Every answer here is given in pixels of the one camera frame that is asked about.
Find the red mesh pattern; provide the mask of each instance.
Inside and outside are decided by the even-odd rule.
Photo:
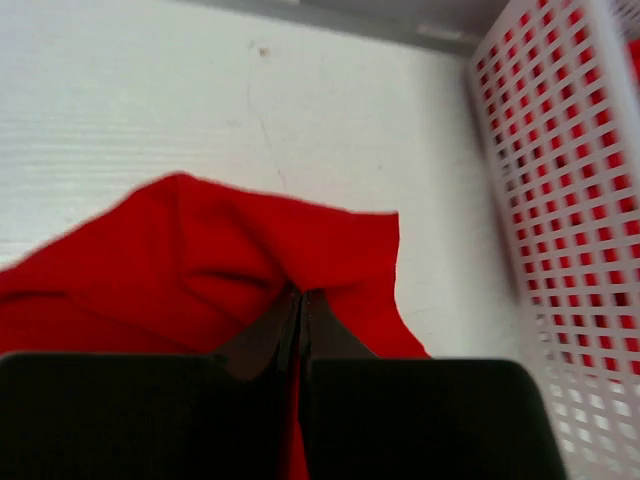
[[[561,444],[640,478],[637,152],[622,138],[592,3],[511,2],[472,77]]]

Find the red cloth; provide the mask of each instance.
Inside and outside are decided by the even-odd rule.
[[[629,53],[633,63],[633,73],[636,82],[640,79],[640,39],[629,43]]]
[[[424,357],[396,309],[398,241],[395,214],[172,175],[0,273],[0,352],[207,353],[291,281],[378,355]]]

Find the white plastic basket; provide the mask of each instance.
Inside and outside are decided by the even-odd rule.
[[[529,364],[577,478],[640,478],[639,35],[638,1],[513,0],[470,69]]]

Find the plastic basket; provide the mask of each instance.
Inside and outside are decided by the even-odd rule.
[[[638,34],[637,1],[514,0],[470,68],[530,366],[577,478],[640,478]]]

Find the scratch mark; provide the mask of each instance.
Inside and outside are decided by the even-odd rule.
[[[408,312],[401,312],[400,315],[416,315],[418,313],[435,312],[435,308],[419,308],[417,310],[410,310]]]
[[[251,41],[251,44],[249,46],[249,49],[251,49],[254,45],[252,45],[254,43],[254,41]],[[258,123],[260,123],[260,130],[262,131],[262,137],[264,139],[264,143],[267,146],[267,150],[269,150],[269,157],[271,157],[271,163],[273,163],[273,166],[276,169],[276,172],[278,173],[278,177],[280,177],[280,182],[282,183],[282,188],[287,191],[287,180],[284,177],[284,174],[282,173],[282,169],[280,168],[280,164],[278,162],[278,158],[276,156],[276,154],[273,151],[273,142],[271,141],[271,137],[269,136],[269,132],[267,130],[267,125],[264,121],[264,118],[262,118],[262,115],[260,115],[260,113],[258,112],[258,110],[256,109],[255,104],[253,103],[253,96],[252,96],[252,92],[251,92],[251,84],[252,84],[252,78],[253,78],[253,72],[252,72],[252,68],[251,68],[251,55],[249,55],[249,71],[247,74],[247,88],[246,88],[246,92],[245,92],[245,96],[246,96],[246,100],[247,100],[247,110],[249,111],[249,113],[251,115],[253,115],[255,117],[256,120],[258,120]]]

